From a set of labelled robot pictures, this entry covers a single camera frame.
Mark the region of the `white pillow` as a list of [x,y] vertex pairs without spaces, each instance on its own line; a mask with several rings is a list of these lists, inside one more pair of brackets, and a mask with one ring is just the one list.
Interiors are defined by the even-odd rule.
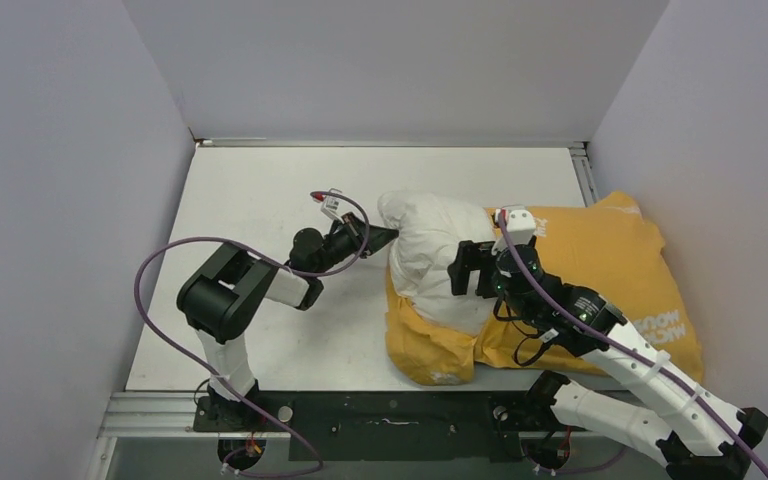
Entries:
[[377,202],[386,227],[398,232],[389,252],[396,293],[429,323],[476,336],[491,305],[473,294],[455,296],[447,268],[459,243],[494,241],[486,210],[474,203],[419,191],[390,191]]

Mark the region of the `yellow and blue pillowcase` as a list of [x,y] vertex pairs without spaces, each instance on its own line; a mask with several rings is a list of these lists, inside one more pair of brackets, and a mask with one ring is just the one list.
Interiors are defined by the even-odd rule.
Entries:
[[[493,209],[483,207],[493,223]],[[614,303],[652,344],[695,381],[705,375],[702,345],[677,283],[664,259],[665,241],[635,200],[614,192],[589,207],[535,206],[536,247],[544,268],[563,281],[594,289]],[[538,353],[533,329],[496,320],[492,314],[476,336],[422,319],[386,286],[386,350],[395,367],[425,386],[472,381],[477,364],[592,374],[595,367],[562,348]]]

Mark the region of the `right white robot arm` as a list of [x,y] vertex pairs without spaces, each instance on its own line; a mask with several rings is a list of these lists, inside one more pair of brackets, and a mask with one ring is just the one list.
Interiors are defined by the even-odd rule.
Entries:
[[625,403],[546,371],[524,403],[533,425],[598,433],[648,456],[673,479],[742,479],[760,463],[754,450],[767,432],[766,414],[706,390],[605,297],[545,272],[532,243],[463,241],[447,272],[454,295],[466,294],[478,272],[476,293],[494,299],[498,320],[525,323],[544,350],[558,346],[598,367],[638,400]]

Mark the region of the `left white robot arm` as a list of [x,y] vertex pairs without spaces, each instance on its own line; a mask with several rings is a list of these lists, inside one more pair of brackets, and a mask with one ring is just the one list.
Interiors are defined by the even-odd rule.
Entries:
[[373,255],[398,236],[395,229],[369,226],[348,213],[333,221],[326,234],[314,228],[298,231],[281,267],[228,242],[214,251],[179,290],[176,305],[196,331],[207,363],[229,383],[209,381],[208,395],[222,421],[244,430],[257,419],[258,384],[245,331],[261,304],[268,300],[306,311],[324,290],[320,274],[356,253]]

